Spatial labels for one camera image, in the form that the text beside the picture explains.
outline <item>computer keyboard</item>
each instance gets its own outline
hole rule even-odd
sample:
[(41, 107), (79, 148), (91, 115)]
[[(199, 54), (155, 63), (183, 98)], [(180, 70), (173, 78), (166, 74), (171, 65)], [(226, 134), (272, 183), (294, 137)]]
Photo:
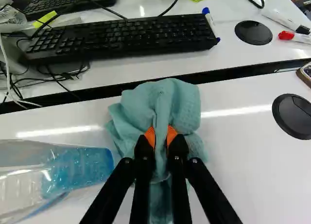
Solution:
[(203, 14), (77, 24), (43, 29), (37, 36), (25, 51), (29, 64), (192, 52), (218, 43)]
[(65, 14), (98, 8), (90, 1), (95, 1), (107, 7), (114, 5), (117, 0), (32, 0), (23, 11), (28, 20), (36, 20), (53, 10)]

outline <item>white desk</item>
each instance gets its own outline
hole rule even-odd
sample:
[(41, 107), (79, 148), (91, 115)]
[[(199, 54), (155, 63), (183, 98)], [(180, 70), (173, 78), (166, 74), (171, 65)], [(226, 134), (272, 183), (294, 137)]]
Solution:
[[(309, 224), (310, 141), (298, 140), (283, 132), (270, 106), (283, 93), (294, 93), (310, 101), (311, 90), (295, 72), (202, 84), (199, 88), (202, 122), (198, 134), (209, 155), (207, 167), (243, 223)], [(83, 125), (102, 127), (110, 119), (107, 107), (119, 100), (120, 97), (114, 97), (0, 115), (0, 122), (5, 123), (0, 138), (16, 138), (17, 133), (34, 130)], [(107, 132), (100, 128), (27, 139), (114, 148)], [(77, 224), (100, 188), (73, 192), (75, 198), (22, 224)], [(128, 223), (132, 196), (133, 189), (130, 189), (116, 224)], [(204, 223), (205, 215), (193, 190), (190, 190), (190, 203), (193, 223)]]
[[(111, 9), (131, 17), (156, 16), (165, 10), (173, 0), (118, 0)], [(311, 22), (290, 0), (265, 0), (266, 8), (277, 8), (288, 17), (311, 27)], [(198, 73), (203, 71), (233, 68), (245, 65), (269, 63), (311, 57), (311, 47), (307, 44), (284, 42), (277, 34), (285, 27), (260, 15), (260, 10), (247, 0), (179, 0), (168, 14), (200, 13), (208, 6), (216, 23), (221, 42), (209, 51), (153, 55), (112, 60), (98, 60), (91, 63), (91, 69), (80, 81), (64, 82), (70, 90), (122, 84), (147, 79)], [(102, 9), (68, 14), (81, 16), (84, 22), (118, 19)], [(273, 40), (265, 46), (249, 45), (239, 40), (235, 25), (242, 20), (257, 20), (269, 27)], [(35, 85), (22, 89), (24, 97), (35, 97), (64, 92), (54, 83)]]

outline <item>red marker cap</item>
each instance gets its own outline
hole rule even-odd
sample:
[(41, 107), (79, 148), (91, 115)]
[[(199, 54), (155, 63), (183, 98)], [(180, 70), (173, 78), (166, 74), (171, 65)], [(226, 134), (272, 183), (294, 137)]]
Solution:
[(295, 36), (294, 33), (288, 31), (282, 31), (278, 34), (278, 38), (282, 40), (291, 40)]

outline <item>white cable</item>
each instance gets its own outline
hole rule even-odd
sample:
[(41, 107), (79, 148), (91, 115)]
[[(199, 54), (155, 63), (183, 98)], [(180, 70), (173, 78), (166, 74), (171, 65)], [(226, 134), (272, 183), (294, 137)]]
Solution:
[(27, 109), (27, 107), (25, 107), (24, 105), (20, 104), (19, 102), (21, 102), (21, 103), (27, 103), (27, 104), (31, 104), (31, 105), (35, 105), (35, 106), (42, 107), (41, 105), (38, 105), (38, 104), (35, 104), (35, 103), (31, 103), (31, 102), (27, 102), (27, 101), (24, 101), (24, 100), (16, 100), (16, 99), (13, 97), (13, 95), (12, 95), (12, 93), (11, 93), (11, 85), (10, 85), (9, 60), (8, 60), (8, 57), (6, 56), (6, 53), (5, 53), (5, 50), (4, 50), (4, 45), (3, 45), (1, 33), (0, 33), (0, 47), (1, 47), (2, 54), (3, 54), (3, 57), (4, 57), (4, 61), (5, 61), (6, 85), (7, 85), (8, 93), (9, 93), (11, 99), (13, 100), (13, 102), (15, 102), (17, 105), (23, 107), (24, 109)]

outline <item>microfiber towel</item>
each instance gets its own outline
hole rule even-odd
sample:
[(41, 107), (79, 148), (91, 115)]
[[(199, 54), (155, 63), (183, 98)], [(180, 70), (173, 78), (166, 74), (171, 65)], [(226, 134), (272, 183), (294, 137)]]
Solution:
[(134, 158), (139, 136), (154, 127), (156, 169), (150, 185), (149, 223), (171, 222), (171, 182), (164, 147), (168, 125), (185, 136), (189, 157), (207, 159), (202, 140), (194, 133), (201, 119), (198, 87), (172, 78), (146, 82), (133, 90), (123, 91), (121, 102), (111, 105), (108, 110), (112, 120), (106, 128), (122, 157)]

